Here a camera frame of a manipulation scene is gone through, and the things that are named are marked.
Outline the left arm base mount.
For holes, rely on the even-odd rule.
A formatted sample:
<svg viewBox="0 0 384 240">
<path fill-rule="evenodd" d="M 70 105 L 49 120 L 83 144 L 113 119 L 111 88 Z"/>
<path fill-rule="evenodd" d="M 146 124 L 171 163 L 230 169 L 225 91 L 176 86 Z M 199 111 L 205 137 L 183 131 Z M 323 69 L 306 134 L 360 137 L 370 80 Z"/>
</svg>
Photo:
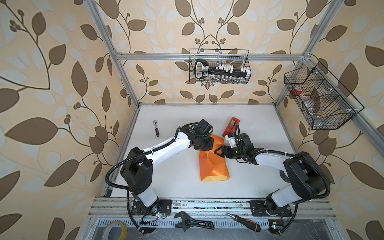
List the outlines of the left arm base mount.
<svg viewBox="0 0 384 240">
<path fill-rule="evenodd" d="M 134 200 L 131 210 L 134 215 L 138 216 L 152 215 L 166 217 L 171 214 L 172 202 L 170 199 L 157 199 L 152 205 L 147 207 L 142 201 Z"/>
</svg>

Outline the yellow orange wrapping paper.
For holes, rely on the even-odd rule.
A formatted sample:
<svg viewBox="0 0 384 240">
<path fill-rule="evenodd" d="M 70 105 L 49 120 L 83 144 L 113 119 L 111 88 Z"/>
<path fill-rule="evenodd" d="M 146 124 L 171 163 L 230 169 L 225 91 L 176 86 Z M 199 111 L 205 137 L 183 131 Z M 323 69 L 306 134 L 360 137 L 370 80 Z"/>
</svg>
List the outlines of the yellow orange wrapping paper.
<svg viewBox="0 0 384 240">
<path fill-rule="evenodd" d="M 221 182 L 228 181 L 230 174 L 225 158 L 222 158 L 214 153 L 219 147 L 224 144 L 224 139 L 213 135 L 214 145 L 210 151 L 200 151 L 200 177 L 202 182 Z"/>
</svg>

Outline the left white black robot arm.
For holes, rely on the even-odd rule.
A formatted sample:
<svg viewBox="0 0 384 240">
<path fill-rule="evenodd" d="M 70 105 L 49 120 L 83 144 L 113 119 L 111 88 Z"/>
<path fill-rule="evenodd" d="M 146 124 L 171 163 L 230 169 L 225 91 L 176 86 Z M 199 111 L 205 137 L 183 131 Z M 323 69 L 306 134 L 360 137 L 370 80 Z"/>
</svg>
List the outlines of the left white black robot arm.
<svg viewBox="0 0 384 240">
<path fill-rule="evenodd" d="M 156 146 L 143 150 L 137 147 L 131 149 L 124 160 L 112 166 L 106 173 L 105 182 L 112 188 L 126 190 L 135 200 L 151 209 L 159 201 L 151 187 L 154 169 L 168 158 L 189 148 L 197 151 L 212 150 L 212 133 L 213 126 L 206 120 L 178 127 L 173 137 Z"/>
</svg>

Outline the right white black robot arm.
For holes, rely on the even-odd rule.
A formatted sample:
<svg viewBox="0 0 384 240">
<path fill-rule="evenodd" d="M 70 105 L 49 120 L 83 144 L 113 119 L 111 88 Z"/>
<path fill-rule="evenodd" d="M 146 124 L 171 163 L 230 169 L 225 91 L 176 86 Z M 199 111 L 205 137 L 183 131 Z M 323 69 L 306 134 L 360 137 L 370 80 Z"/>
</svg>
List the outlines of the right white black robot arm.
<svg viewBox="0 0 384 240">
<path fill-rule="evenodd" d="M 228 138 L 229 145 L 213 147 L 222 158 L 242 160 L 243 163 L 278 169 L 289 179 L 289 184 L 266 197 L 271 206 L 282 208 L 312 199 L 326 198 L 331 193 L 330 180 L 307 152 L 289 154 L 277 150 L 255 148 L 247 134 Z"/>
</svg>

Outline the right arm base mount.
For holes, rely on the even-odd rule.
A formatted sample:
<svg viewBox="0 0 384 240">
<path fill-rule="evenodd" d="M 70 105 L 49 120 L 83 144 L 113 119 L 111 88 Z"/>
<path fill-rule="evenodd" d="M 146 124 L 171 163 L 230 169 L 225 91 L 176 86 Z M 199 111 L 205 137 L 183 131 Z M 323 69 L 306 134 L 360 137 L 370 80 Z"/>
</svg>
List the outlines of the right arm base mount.
<svg viewBox="0 0 384 240">
<path fill-rule="evenodd" d="M 292 217 L 290 205 L 279 207 L 269 194 L 265 200 L 249 201 L 253 217 Z"/>
</svg>

